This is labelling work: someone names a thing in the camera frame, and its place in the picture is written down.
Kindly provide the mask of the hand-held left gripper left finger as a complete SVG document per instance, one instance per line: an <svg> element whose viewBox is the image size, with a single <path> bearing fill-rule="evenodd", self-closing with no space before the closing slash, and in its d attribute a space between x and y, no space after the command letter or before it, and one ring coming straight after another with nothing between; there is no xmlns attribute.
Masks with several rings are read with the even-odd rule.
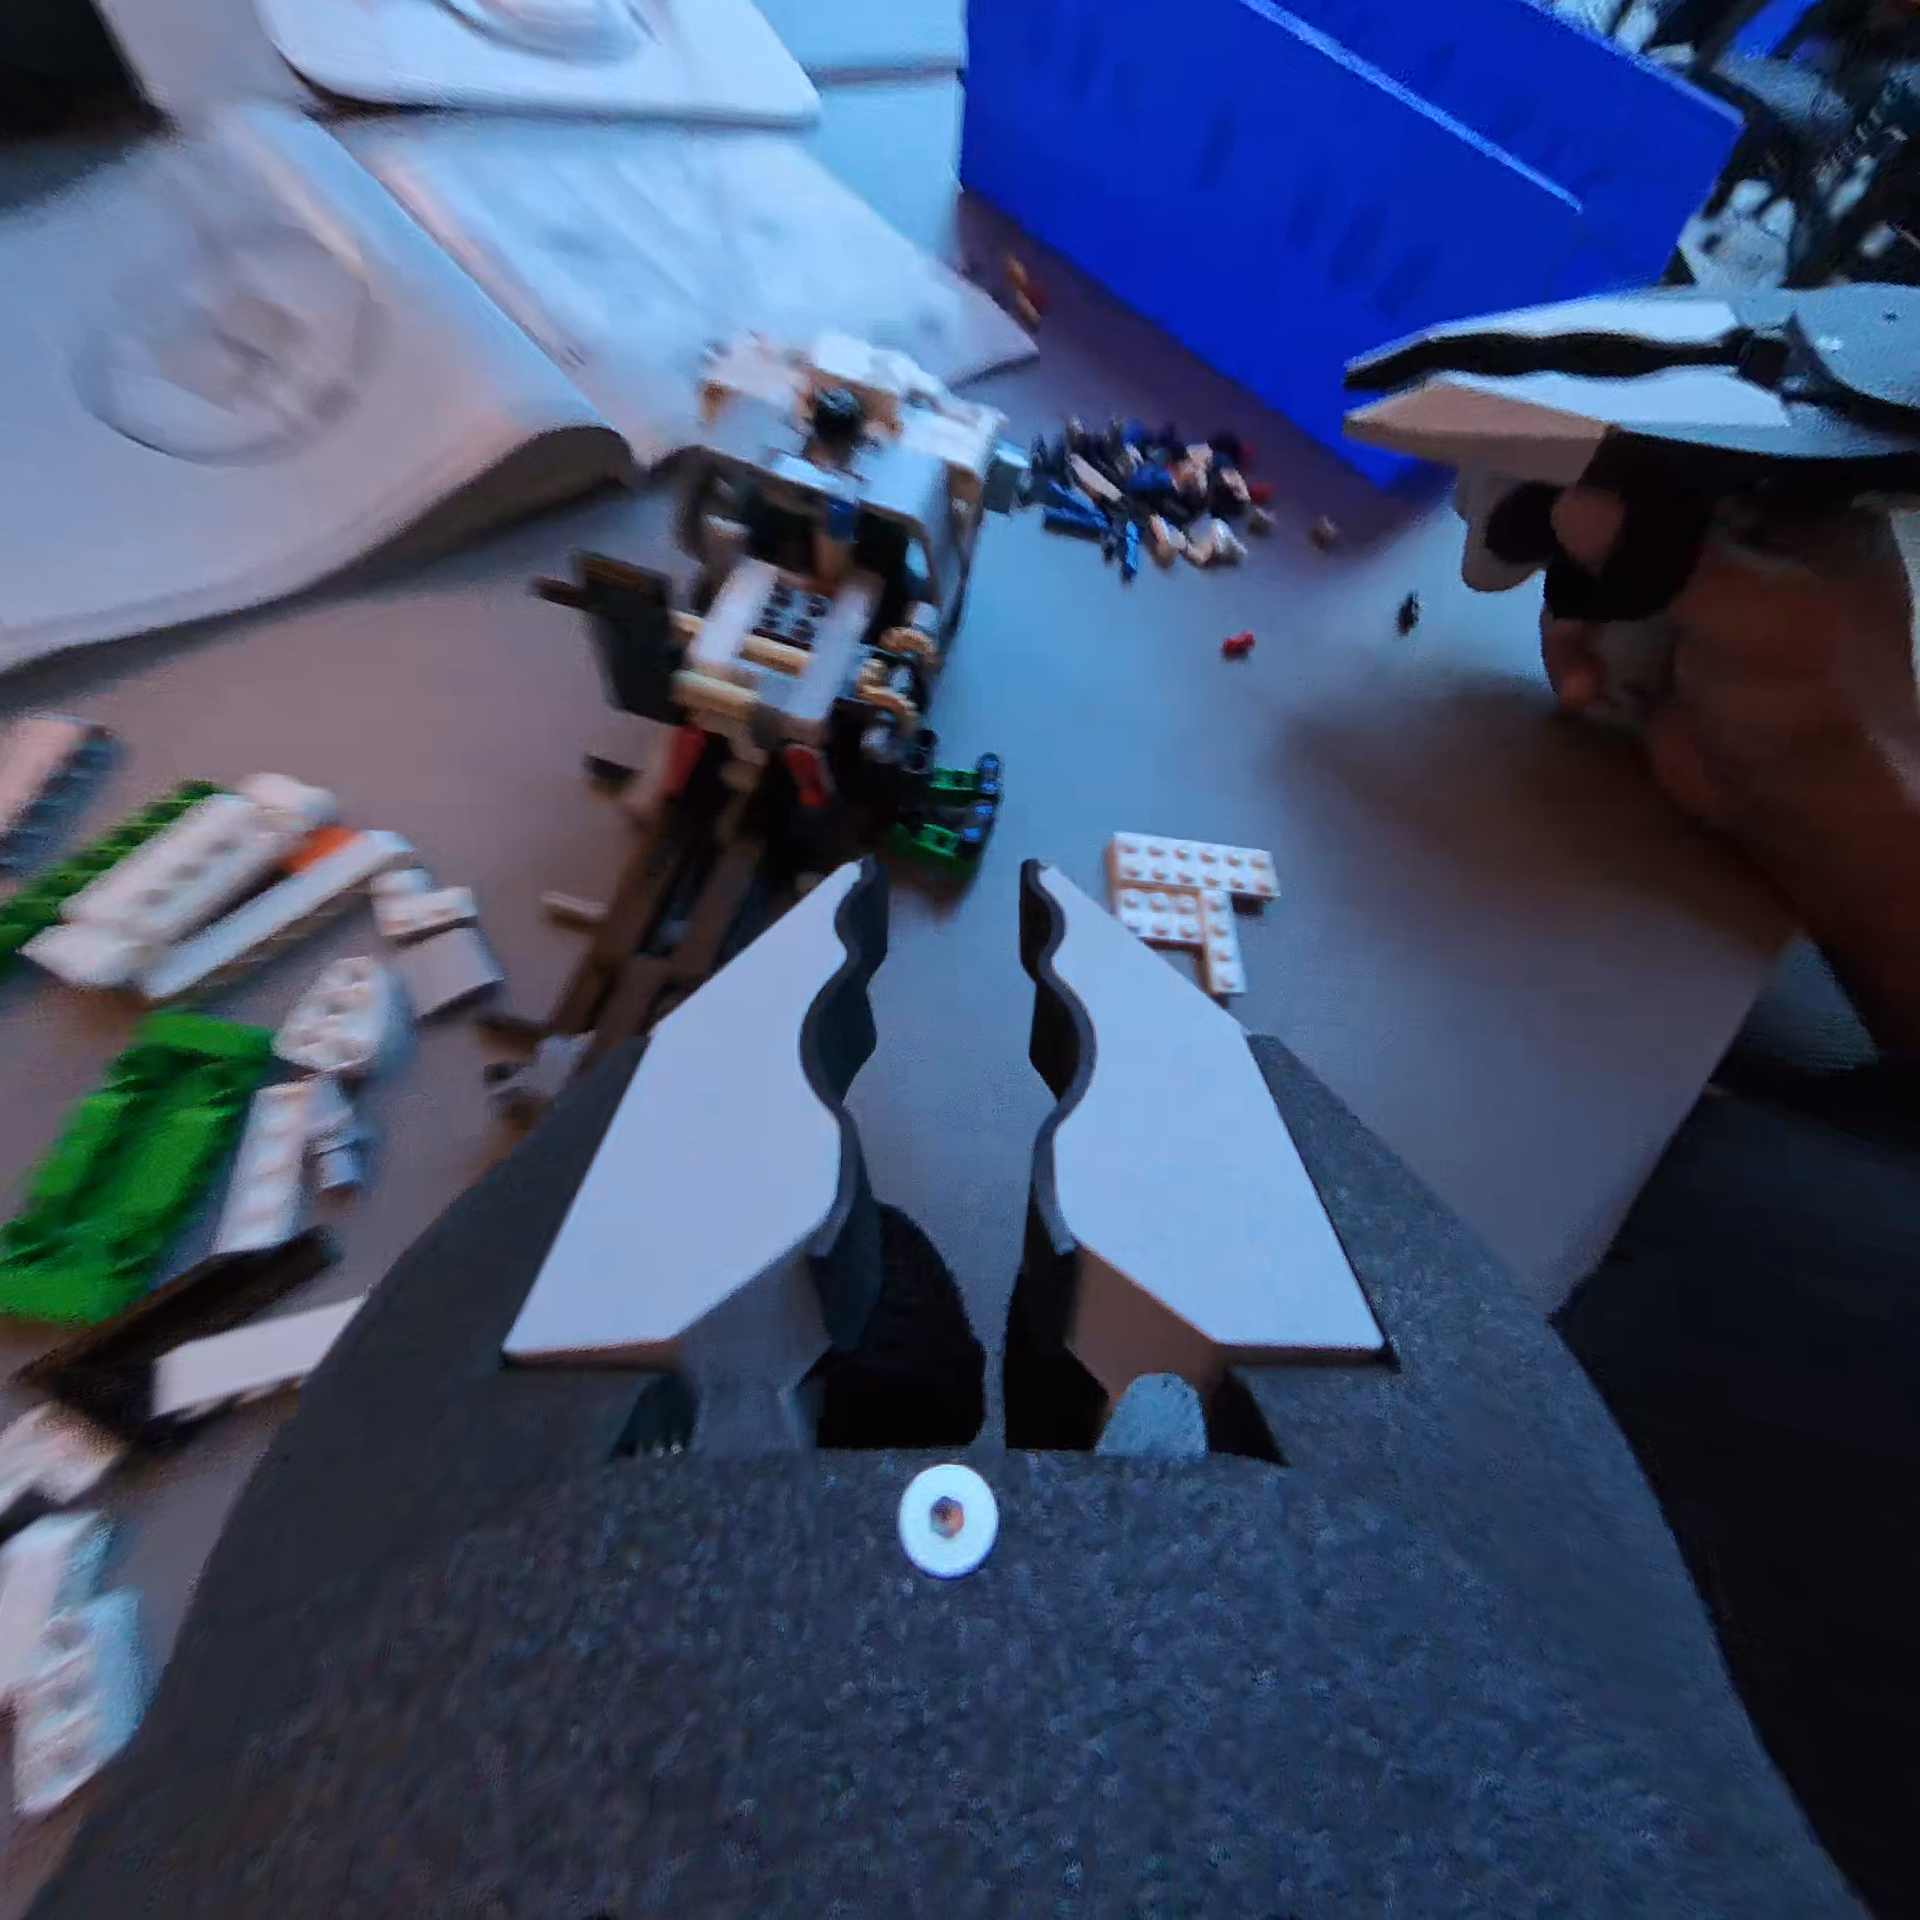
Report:
<svg viewBox="0 0 1920 1920"><path fill-rule="evenodd" d="M693 1454L815 1446L828 1356L880 1306L884 1229L852 1081L889 947L871 858L818 879L669 1011L499 1341L514 1370L634 1372Z"/></svg>

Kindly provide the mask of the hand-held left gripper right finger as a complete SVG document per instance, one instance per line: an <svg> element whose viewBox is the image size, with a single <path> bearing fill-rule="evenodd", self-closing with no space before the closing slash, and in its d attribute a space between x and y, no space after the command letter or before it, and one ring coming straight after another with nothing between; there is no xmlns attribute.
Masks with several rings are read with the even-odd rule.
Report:
<svg viewBox="0 0 1920 1920"><path fill-rule="evenodd" d="M1020 1449L1092 1451L1144 1379L1273 1454L1245 1370L1385 1364L1385 1331L1248 1032L1043 859L1020 865L1052 1103L1020 1247Z"/></svg>

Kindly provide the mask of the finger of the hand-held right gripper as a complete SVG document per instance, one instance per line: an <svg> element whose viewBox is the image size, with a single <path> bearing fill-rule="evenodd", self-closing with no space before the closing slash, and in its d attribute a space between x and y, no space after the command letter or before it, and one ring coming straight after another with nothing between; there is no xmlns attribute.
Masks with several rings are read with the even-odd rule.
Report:
<svg viewBox="0 0 1920 1920"><path fill-rule="evenodd" d="M1683 443L1781 431L1788 403L1733 372L1589 377L1442 372L1345 413L1349 440L1439 468L1577 471L1613 430Z"/></svg>
<svg viewBox="0 0 1920 1920"><path fill-rule="evenodd" d="M1552 300L1424 328L1352 357L1348 391L1396 391L1462 372L1638 377L1736 365L1751 328L1726 300L1663 289Z"/></svg>

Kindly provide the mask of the white lego plate assembly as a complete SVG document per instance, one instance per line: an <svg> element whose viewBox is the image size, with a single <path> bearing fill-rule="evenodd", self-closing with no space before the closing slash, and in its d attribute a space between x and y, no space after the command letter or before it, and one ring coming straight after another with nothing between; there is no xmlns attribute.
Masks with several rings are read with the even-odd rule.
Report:
<svg viewBox="0 0 1920 1920"><path fill-rule="evenodd" d="M1108 908L1149 947L1193 958L1213 1000L1245 992L1237 919L1280 894L1273 854L1162 832L1113 832L1104 849Z"/></svg>

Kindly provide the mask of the lego truck model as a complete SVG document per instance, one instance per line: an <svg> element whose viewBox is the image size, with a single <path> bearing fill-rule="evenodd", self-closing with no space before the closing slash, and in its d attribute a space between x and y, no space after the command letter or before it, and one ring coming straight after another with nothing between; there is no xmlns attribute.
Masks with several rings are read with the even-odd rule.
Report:
<svg viewBox="0 0 1920 1920"><path fill-rule="evenodd" d="M588 928L546 1016L486 1019L521 1045L486 1070L507 1121L648 1033L841 862L893 855L908 788L945 763L929 707L983 521L1013 511L1028 471L1004 423L902 349L747 333L697 384L676 521L688 598L590 549L534 581L586 621L613 711L662 734L635 770L588 761L622 785L638 843L607 902L544 900Z"/></svg>

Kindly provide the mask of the white curved lego piece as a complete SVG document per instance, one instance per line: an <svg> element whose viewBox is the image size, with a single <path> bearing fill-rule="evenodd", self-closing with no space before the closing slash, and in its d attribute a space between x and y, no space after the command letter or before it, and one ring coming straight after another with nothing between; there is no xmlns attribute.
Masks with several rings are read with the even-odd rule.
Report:
<svg viewBox="0 0 1920 1920"><path fill-rule="evenodd" d="M395 947L391 962L415 1024L493 996L506 980L478 924L456 924L421 935Z"/></svg>

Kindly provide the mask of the pile of small lego pieces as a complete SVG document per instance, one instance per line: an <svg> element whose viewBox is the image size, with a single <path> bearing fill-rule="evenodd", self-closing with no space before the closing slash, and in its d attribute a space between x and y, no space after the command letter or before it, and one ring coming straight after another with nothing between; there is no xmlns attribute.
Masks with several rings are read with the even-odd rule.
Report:
<svg viewBox="0 0 1920 1920"><path fill-rule="evenodd" d="M1133 415L1064 417L1026 449L1015 505L1046 534L1081 541L1123 585L1144 565L1235 565L1276 528L1271 492L1248 479L1235 433L1188 437Z"/></svg>

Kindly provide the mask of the white round lego piece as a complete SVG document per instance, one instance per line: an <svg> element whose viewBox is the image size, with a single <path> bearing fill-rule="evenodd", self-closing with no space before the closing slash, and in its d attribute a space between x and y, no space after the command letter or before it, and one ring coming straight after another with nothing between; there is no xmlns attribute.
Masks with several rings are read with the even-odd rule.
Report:
<svg viewBox="0 0 1920 1920"><path fill-rule="evenodd" d="M368 953L342 956L306 984L275 1025L271 1054L302 1074L355 1088L382 1072L406 1022L395 968Z"/></svg>

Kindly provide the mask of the green and black lego assembly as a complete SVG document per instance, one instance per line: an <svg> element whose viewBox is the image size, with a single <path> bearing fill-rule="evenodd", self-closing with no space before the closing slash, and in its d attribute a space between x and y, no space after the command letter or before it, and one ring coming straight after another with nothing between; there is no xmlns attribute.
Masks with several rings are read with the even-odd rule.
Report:
<svg viewBox="0 0 1920 1920"><path fill-rule="evenodd" d="M969 883L995 832L1004 761L995 751L969 766L928 763L908 785L885 834L885 849L912 868Z"/></svg>

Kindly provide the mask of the long white lego tile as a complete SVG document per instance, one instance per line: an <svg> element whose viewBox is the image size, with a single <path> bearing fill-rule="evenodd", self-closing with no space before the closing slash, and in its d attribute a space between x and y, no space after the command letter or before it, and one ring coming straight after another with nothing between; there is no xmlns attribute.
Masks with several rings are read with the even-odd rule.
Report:
<svg viewBox="0 0 1920 1920"><path fill-rule="evenodd" d="M181 1341L151 1370L151 1423L199 1420L223 1406L300 1386L368 1303L342 1301L250 1319Z"/></svg>

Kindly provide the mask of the long black lego piece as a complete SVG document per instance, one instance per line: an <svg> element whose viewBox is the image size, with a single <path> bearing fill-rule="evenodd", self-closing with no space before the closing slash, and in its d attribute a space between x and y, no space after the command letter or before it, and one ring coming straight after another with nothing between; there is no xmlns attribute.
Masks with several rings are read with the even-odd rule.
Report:
<svg viewBox="0 0 1920 1920"><path fill-rule="evenodd" d="M86 1325L21 1366L34 1390L131 1448L165 1448L179 1423L157 1411L157 1366L175 1347L250 1324L335 1263L337 1239L310 1226L268 1249L214 1253L157 1283L130 1308Z"/></svg>

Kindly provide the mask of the green lego beam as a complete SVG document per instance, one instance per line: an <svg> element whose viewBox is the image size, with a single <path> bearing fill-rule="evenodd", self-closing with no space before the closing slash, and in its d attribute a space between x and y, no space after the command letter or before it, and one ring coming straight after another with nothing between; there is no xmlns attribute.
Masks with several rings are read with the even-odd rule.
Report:
<svg viewBox="0 0 1920 1920"><path fill-rule="evenodd" d="M212 780L181 780L169 792L149 799L114 827L63 854L51 868L15 886L1 900L1 978L20 964L25 943L51 928L61 905L93 879L156 839L196 804L223 797L225 788Z"/></svg>

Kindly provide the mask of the large white lego panel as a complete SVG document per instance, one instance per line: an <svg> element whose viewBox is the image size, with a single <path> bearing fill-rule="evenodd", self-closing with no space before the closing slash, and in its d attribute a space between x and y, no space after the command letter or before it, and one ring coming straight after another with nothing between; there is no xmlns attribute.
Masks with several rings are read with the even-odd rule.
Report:
<svg viewBox="0 0 1920 1920"><path fill-rule="evenodd" d="M130 1744L145 1703L140 1602L106 1584L114 1525L49 1514L1 1549L1 1710L11 1810L38 1820Z"/></svg>

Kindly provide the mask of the person's right hand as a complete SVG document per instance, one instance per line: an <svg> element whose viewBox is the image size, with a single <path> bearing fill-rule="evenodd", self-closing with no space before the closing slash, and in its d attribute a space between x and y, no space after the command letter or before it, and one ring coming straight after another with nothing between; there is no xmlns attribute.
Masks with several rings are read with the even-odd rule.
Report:
<svg viewBox="0 0 1920 1920"><path fill-rule="evenodd" d="M1873 1041L1918 1045L1918 701L1896 523L1872 507L1711 528L1667 604L1646 766L1822 947Z"/></svg>

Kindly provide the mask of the open instruction booklet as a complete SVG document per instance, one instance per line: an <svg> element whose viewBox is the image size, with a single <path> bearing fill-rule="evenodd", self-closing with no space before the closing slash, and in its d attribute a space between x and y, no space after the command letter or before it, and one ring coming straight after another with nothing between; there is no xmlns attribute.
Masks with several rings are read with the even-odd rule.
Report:
<svg viewBox="0 0 1920 1920"><path fill-rule="evenodd" d="M1 660L265 607L695 443L721 349L1038 352L795 136L232 104L4 154Z"/></svg>

